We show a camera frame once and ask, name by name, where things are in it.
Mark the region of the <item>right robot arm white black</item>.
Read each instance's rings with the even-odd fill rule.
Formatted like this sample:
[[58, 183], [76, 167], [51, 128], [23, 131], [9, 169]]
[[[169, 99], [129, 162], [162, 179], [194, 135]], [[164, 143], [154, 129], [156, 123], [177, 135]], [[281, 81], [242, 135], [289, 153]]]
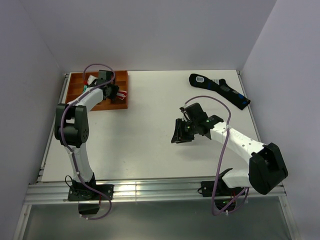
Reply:
[[217, 172], [216, 189], [227, 195], [232, 190], [254, 188], [267, 195], [289, 175], [280, 148], [258, 142], [233, 129], [217, 115], [208, 116], [199, 103], [181, 107], [183, 118], [175, 121], [173, 144], [190, 143], [195, 135], [207, 137], [229, 148], [247, 164], [247, 169], [228, 168]]

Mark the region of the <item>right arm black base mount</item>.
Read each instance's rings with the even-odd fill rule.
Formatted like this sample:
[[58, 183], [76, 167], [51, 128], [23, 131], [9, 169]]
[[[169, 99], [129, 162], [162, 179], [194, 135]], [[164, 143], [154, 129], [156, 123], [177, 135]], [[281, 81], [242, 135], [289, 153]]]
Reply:
[[[214, 181], [202, 181], [197, 192], [204, 198], [212, 197], [214, 183]], [[224, 208], [243, 189], [241, 187], [229, 188], [222, 180], [219, 180], [214, 200], [218, 210]]]

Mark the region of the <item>orange compartment tray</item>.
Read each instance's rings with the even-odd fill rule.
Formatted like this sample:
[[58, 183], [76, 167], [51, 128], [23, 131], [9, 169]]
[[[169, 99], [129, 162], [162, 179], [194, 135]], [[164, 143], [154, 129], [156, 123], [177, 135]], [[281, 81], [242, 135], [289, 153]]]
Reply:
[[[127, 93], [125, 97], [117, 96], [115, 100], [106, 99], [101, 103], [98, 103], [92, 111], [106, 111], [106, 110], [122, 110], [128, 108], [128, 96], [129, 96], [129, 75], [126, 70], [115, 72], [115, 84], [119, 86], [121, 94]], [[84, 88], [83, 73], [72, 72], [69, 74], [67, 82], [67, 90], [64, 93], [62, 103], [66, 104], [75, 100], [81, 95]]]

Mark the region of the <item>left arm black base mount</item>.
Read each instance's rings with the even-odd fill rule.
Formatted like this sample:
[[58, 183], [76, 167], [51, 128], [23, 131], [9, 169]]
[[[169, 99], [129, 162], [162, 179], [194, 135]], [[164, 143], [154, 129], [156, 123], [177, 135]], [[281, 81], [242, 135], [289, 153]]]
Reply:
[[[89, 188], [81, 182], [73, 180], [70, 175], [64, 178], [64, 182], [69, 187], [67, 201], [78, 202], [78, 213], [82, 218], [98, 220], [110, 213], [114, 193], [113, 184], [97, 184], [95, 175], [92, 176], [89, 182], [85, 182]], [[109, 209], [102, 216], [94, 216], [99, 212], [102, 201], [109, 202]]]

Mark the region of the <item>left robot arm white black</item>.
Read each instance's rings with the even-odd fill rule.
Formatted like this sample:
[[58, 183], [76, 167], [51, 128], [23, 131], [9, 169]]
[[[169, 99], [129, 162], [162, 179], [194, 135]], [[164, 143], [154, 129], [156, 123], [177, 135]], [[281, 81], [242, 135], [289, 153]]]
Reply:
[[73, 181], [82, 184], [79, 194], [86, 200], [96, 197], [98, 188], [90, 183], [94, 178], [86, 142], [89, 138], [88, 113], [106, 99], [114, 100], [119, 91], [116, 74], [99, 70], [98, 77], [85, 86], [83, 93], [68, 103], [56, 107], [54, 137], [64, 146], [73, 170]]

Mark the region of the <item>red white striped sock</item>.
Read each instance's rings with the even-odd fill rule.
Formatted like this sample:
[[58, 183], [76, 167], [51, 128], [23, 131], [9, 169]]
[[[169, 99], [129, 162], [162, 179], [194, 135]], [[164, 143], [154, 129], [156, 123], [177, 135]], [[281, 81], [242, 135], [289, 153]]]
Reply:
[[119, 90], [117, 93], [116, 93], [116, 98], [123, 101], [128, 95], [128, 92], [125, 91], [125, 90]]

